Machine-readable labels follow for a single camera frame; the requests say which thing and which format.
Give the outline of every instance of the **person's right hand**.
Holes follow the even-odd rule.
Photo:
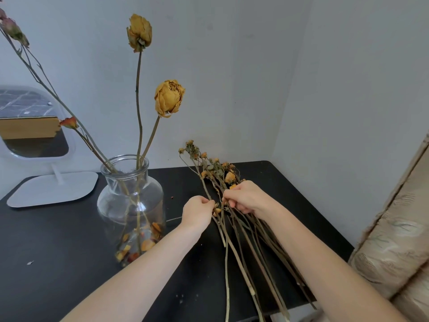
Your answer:
[[[273,198],[252,181],[244,181],[232,190],[225,190],[222,200],[227,200],[232,208],[243,213],[252,212],[265,221],[269,218],[270,207],[275,203]]]

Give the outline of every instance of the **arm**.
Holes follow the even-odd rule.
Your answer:
[[[62,319],[63,322],[141,322],[212,217],[215,202],[191,198],[182,221],[150,251],[111,277]]]
[[[383,298],[293,214],[253,182],[223,194],[232,207],[265,220],[332,322],[405,322]]]

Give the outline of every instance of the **white mirror base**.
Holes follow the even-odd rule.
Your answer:
[[[62,173],[60,179],[55,174],[38,176],[22,184],[7,205],[22,208],[77,200],[94,189],[97,179],[94,172]]]

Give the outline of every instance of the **hand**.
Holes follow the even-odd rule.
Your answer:
[[[182,222],[180,225],[190,227],[202,233],[212,219],[214,200],[208,200],[200,195],[194,196],[183,207]]]
[[[232,190],[225,190],[222,200],[228,200],[231,208],[243,213],[252,212],[265,221],[269,218],[270,207],[276,203],[252,181],[244,181]]]

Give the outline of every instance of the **forearm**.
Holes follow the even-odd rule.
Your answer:
[[[331,322],[405,319],[338,255],[278,203],[268,222]]]
[[[179,225],[156,246],[106,281],[63,322],[141,322],[200,233]]]

